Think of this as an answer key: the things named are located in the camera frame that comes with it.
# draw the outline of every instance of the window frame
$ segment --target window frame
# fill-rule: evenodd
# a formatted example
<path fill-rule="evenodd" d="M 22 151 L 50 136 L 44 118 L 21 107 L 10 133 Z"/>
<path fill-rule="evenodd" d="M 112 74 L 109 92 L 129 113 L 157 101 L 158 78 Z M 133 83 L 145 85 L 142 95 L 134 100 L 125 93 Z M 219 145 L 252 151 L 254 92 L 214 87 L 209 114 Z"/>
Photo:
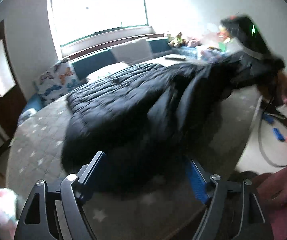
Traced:
<path fill-rule="evenodd" d="M 52 0 L 50 0 L 50 4 L 51 4 L 51 10 L 53 10 Z M 103 33 L 108 33 L 108 32 L 113 32 L 113 31 L 128 29 L 128 28 L 134 28 L 134 27 L 149 26 L 146 0 L 143 0 L 143 4 L 144 4 L 144 9 L 145 9 L 145 14 L 146 14 L 146 20 L 147 20 L 147 23 L 146 23 L 146 24 L 144 24 L 144 25 L 127 26 L 127 27 L 116 27 L 116 28 L 112 28 L 112 29 L 102 30 L 102 31 L 99 31 L 99 32 L 95 32 L 95 33 L 89 34 L 89 35 L 84 36 L 84 37 L 80 37 L 80 38 L 75 39 L 75 40 L 73 40 L 73 41 L 70 41 L 70 42 L 68 42 L 68 43 L 66 43 L 66 44 L 60 45 L 60 48 L 63 48 L 63 47 L 68 46 L 68 45 L 70 45 L 70 44 L 73 44 L 73 43 L 75 43 L 75 42 L 77 42 L 77 41 L 81 41 L 81 40 L 84 40 L 84 39 L 87 39 L 87 38 L 90 38 L 90 37 L 93 37 L 93 36 L 96 36 L 96 35 L 99 35 L 99 34 L 103 34 Z"/>

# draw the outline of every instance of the window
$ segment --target window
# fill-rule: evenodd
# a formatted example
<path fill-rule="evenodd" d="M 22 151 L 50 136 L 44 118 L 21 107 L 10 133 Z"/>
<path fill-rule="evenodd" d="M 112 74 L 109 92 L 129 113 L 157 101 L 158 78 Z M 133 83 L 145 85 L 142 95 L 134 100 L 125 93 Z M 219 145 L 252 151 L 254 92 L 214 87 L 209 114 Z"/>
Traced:
<path fill-rule="evenodd" d="M 147 25 L 144 0 L 52 0 L 61 46 L 99 33 Z"/>
<path fill-rule="evenodd" d="M 5 54 L 3 40 L 0 40 L 0 96 L 3 97 L 16 85 Z"/>

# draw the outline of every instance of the door glass panel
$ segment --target door glass panel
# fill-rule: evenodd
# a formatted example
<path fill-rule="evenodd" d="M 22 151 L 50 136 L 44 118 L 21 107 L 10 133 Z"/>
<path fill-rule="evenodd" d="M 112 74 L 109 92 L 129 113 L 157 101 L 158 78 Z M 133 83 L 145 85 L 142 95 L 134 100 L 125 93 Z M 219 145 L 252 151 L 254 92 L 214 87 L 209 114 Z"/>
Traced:
<path fill-rule="evenodd" d="M 5 54 L 3 40 L 0 40 L 0 96 L 3 97 L 16 85 Z"/>

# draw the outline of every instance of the silver screw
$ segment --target silver screw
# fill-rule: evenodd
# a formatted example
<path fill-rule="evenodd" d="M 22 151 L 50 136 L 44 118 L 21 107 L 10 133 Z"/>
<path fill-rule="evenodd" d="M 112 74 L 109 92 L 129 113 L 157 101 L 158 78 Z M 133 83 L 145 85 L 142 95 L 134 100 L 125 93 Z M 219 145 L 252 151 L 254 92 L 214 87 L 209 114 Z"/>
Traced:
<path fill-rule="evenodd" d="M 214 180 L 220 180 L 221 179 L 220 175 L 218 175 L 218 174 L 213 174 L 211 176 L 211 178 L 214 179 Z"/>
<path fill-rule="evenodd" d="M 68 175 L 68 177 L 67 177 L 67 179 L 69 180 L 69 181 L 73 181 L 73 180 L 75 180 L 77 178 L 77 175 L 76 174 L 70 174 L 70 175 Z"/>
<path fill-rule="evenodd" d="M 248 185 L 248 186 L 251 186 L 251 185 L 252 185 L 252 182 L 251 182 L 251 180 L 249 180 L 249 179 L 245 179 L 245 184 Z"/>
<path fill-rule="evenodd" d="M 37 186 L 42 186 L 45 182 L 41 179 L 41 180 L 38 180 L 36 185 Z"/>

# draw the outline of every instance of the brown wooden door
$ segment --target brown wooden door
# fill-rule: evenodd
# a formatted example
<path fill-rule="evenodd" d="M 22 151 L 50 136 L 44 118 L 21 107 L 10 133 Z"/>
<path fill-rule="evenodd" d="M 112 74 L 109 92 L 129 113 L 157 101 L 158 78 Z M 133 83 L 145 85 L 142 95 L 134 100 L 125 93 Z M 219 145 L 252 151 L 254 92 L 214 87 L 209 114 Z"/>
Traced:
<path fill-rule="evenodd" d="M 11 67 L 2 21 L 0 23 L 0 125 L 9 138 L 12 138 L 16 131 L 19 115 L 26 103 Z"/>

